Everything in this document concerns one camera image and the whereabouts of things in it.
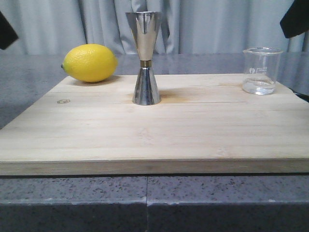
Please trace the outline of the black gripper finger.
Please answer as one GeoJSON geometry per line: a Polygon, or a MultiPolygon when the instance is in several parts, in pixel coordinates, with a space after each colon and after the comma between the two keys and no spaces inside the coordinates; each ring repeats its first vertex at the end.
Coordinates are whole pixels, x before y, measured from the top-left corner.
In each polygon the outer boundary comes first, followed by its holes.
{"type": "Polygon", "coordinates": [[[18,35],[8,22],[6,17],[0,12],[0,48],[7,49],[11,44],[18,40],[18,35]]]}
{"type": "Polygon", "coordinates": [[[294,0],[280,21],[285,38],[298,36],[309,30],[309,1],[294,0]]]}

